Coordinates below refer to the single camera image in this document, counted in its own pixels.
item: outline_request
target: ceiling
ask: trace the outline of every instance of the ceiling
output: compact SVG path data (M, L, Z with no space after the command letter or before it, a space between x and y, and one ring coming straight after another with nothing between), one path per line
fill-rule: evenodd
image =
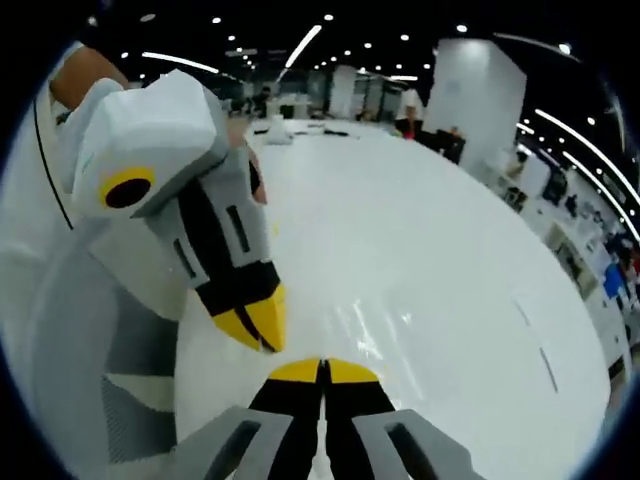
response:
M527 74L522 120L530 120L534 137L544 137L544 142L536 140L540 146L551 148L552 155L556 155L558 139L562 137L566 139L564 148L571 149L588 168L602 166L592 152L536 115L535 109L557 117L596 144L637 189L638 165L632 158L635 155L623 148L619 122L596 70L559 50L495 36L507 33L553 47L568 43L572 56L586 58L588 52L581 51L583 43L572 27L571 13L560 9L557 2L539 1L536 8L526 8L519 2L500 0L436 0L422 3L420 11L403 4L395 9L390 4L376 8L372 5L322 2L262 8L240 2L128 0L115 2L110 11L97 17L97 25L87 26L81 37L108 56L130 79L141 74L153 79L175 68L166 61L141 57L142 52L150 51L208 65L242 81L260 75L270 75L275 80L309 29L320 25L322 30L297 58L294 69L317 66L330 73L337 63L368 71L380 66L379 72L384 75L417 76L412 86L425 103L433 82L434 52L439 39L491 39ZM150 14L153 19L141 22ZM327 14L333 19L325 20ZM460 24L468 28L467 32L457 31ZM408 35L408 40L403 41L402 35ZM126 58L122 58L123 52L128 53ZM181 68L208 80L216 77L223 82L235 81ZM587 123L588 117L595 120L595 125Z

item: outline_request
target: ceiling light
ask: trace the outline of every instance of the ceiling light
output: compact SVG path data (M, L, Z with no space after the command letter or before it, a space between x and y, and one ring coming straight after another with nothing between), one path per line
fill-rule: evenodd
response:
M534 133L536 133L533 128L529 128L526 125L522 125L521 123L516 123L516 126L520 129L522 129L522 131L530 133L531 135L533 135Z
M298 44L296 49L293 51L293 53L291 54L291 56L287 60L287 63L285 63L285 68L291 68L291 65L293 65L293 62L295 62L296 59L302 53L302 51L305 48L307 48L307 45L309 45L309 42L311 42L311 40L313 40L314 37L318 33L320 33L320 30L322 30L322 27L320 25L314 25L313 27L311 27L311 29L307 32L307 34L304 36L304 38L302 40L300 40L300 43Z
M539 109L536 109L536 114L540 115L542 118L549 120L551 123L555 123L558 127L562 128L565 132L572 135L576 140L578 140L579 142L582 142L583 145L585 145L589 150L591 150L600 160L602 160L605 163L607 167L609 167L609 170L611 170L616 175L616 177L618 177L618 180L620 180L620 182L625 186L625 188L631 194L631 196L636 201L636 203L640 205L640 195L638 195L638 192L636 192L633 186L629 183L629 180L627 180L627 178L622 174L622 172L618 169L618 167L616 167L613 164L613 162L598 149L598 147L596 147L593 143L591 143L589 140L584 138L582 135L576 132L573 128L561 122L554 116L549 115L548 113L543 112L542 110L539 110Z
M414 77L413 75L391 75L391 80L399 80L402 82L415 82L418 80L418 77Z
M173 55L165 55L164 53L144 52L142 56L144 58L155 58L156 60L166 60L167 62L179 63L181 65L187 65L188 67L198 68L206 72L211 72L216 74L220 73L220 70L218 70L217 68L213 68L198 62L193 62L191 60L187 60L186 58L174 57Z
M576 167L580 168L580 171L587 178L589 178L591 182L593 182L593 184L602 191L602 193L604 193L605 197L609 199L609 203L611 203L614 209L618 211L618 213L620 214L620 217L627 221L627 225L629 226L629 230L631 231L631 234L633 235L633 237L636 239L637 242L640 242L640 235L638 235L637 230L635 229L635 227L627 217L627 214L624 212L624 210L622 210L622 207L618 204L617 200L611 194L611 192L609 192L609 190L607 190L604 187L604 185L600 182L600 180L598 180L596 176L594 176L589 170L587 170L585 166L582 165L578 160L576 160L572 155L570 155L567 152L562 152L562 155L564 155L567 159L569 159L573 163L574 169Z

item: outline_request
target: white table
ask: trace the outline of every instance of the white table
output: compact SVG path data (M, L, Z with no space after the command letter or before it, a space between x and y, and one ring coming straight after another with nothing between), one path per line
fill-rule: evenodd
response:
M359 138L254 143L288 346L267 357L239 345L192 295L178 341L178 438L247 405L277 366L331 355L375 371L397 408L466 446L487 480L567 478L609 398L577 290L522 219L464 171L376 128L336 128L349 125ZM310 478L328 472L320 452Z

